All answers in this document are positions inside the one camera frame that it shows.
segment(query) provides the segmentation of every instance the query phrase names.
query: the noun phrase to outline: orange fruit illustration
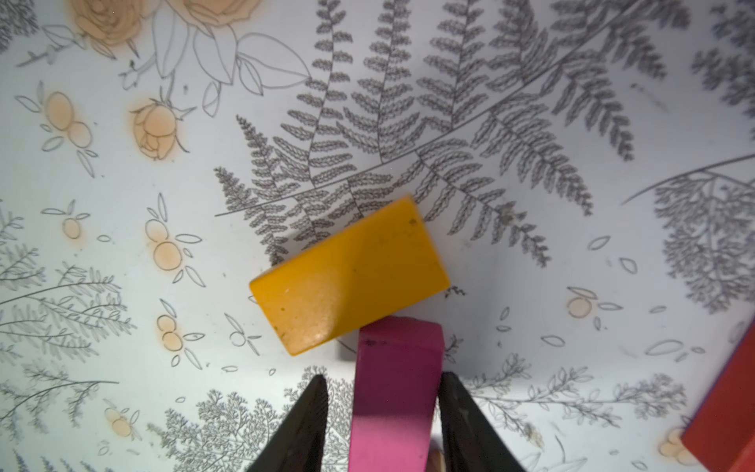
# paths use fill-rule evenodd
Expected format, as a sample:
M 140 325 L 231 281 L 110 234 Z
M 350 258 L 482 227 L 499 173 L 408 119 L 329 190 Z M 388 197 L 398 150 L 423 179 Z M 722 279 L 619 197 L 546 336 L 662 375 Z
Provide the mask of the orange fruit illustration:
M 157 319 L 157 327 L 164 333 L 173 332 L 176 329 L 176 320 L 172 316 L 161 315 Z
M 162 345 L 165 346 L 165 349 L 175 352 L 181 350 L 183 347 L 183 341 L 181 340 L 181 336 L 169 332 L 162 336 Z
M 569 309 L 569 314 L 574 318 L 584 318 L 590 314 L 593 304 L 586 298 L 576 297 L 567 303 L 566 308 Z
M 173 270 L 181 265 L 181 251 L 172 242 L 161 242 L 155 248 L 153 259 L 157 267 L 163 270 Z
M 82 225 L 73 218 L 63 220 L 63 234 L 70 239 L 77 239 L 82 234 Z
M 113 423 L 115 420 L 121 418 L 121 413 L 116 409 L 108 408 L 105 410 L 105 418 L 107 418 L 107 421 L 110 421 L 110 423 Z
M 115 420 L 110 427 L 121 437 L 129 437 L 131 435 L 131 425 L 126 421 L 126 418 Z
M 147 221 L 144 232 L 154 242 L 163 242 L 168 238 L 168 228 L 160 220 Z
M 73 105 L 60 92 L 50 94 L 45 103 L 45 116 L 56 129 L 65 131 L 73 123 Z
M 92 133 L 84 123 L 75 122 L 68 128 L 68 139 L 76 147 L 88 147 L 92 144 Z

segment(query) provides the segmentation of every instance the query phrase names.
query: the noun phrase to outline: peach rose drawing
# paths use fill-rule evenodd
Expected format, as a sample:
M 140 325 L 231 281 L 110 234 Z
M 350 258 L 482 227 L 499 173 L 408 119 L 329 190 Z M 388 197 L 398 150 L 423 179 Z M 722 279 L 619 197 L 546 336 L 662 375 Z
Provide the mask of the peach rose drawing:
M 181 146 L 176 135 L 178 122 L 183 119 L 192 109 L 179 110 L 173 108 L 170 101 L 152 100 L 152 103 L 142 106 L 133 111 L 134 138 L 139 146 L 139 151 L 152 159 L 163 160 L 178 145 L 185 153 L 188 151 Z
M 139 34 L 143 0 L 69 0 L 76 26 L 107 46 Z
M 166 0 L 188 24 L 206 29 L 205 24 L 224 26 L 247 20 L 260 0 Z

